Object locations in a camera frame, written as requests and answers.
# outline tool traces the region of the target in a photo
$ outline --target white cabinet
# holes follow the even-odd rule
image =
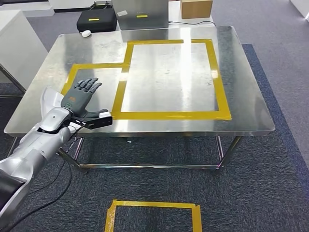
[[[0,11],[0,63],[25,89],[47,51],[20,10]]]
[[[309,21],[309,0],[291,0],[301,14]]]

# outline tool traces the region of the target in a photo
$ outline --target stainless steel tabletop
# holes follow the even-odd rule
[[[267,135],[274,130],[233,27],[60,35],[5,133],[23,136],[41,120],[46,86],[66,93],[81,79],[102,85],[87,110],[107,108],[112,126],[87,136]]]

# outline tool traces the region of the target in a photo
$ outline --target silver robotic arm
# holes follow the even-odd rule
[[[101,83],[80,81],[23,137],[11,156],[0,161],[0,230],[10,223],[29,192],[31,183],[58,149],[72,137],[69,123],[94,129],[111,125],[106,109],[87,112],[85,107]]]

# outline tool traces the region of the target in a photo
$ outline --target cardboard box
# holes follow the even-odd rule
[[[180,10],[182,19],[209,18],[213,0],[181,0]]]

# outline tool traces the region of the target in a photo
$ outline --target yellow tape square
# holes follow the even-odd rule
[[[128,41],[123,63],[102,63],[102,64],[73,64],[68,79],[63,86],[62,94],[65,95],[73,84],[78,69],[99,69],[99,68],[122,68],[122,73],[130,71],[134,45],[142,44],[182,44],[183,40],[146,40]],[[190,111],[190,112],[121,112],[127,79],[120,80],[114,100],[112,115],[114,120],[231,120],[225,92],[216,57],[213,41],[210,39],[192,39],[191,43],[203,43],[209,57],[211,76],[213,81],[218,111]]]
[[[192,203],[168,203],[168,202],[131,202],[113,200],[110,208],[107,210],[106,227],[104,232],[113,232],[116,206],[144,206],[144,207],[161,207],[161,208],[182,208],[191,209],[193,232],[202,232],[200,206]]]

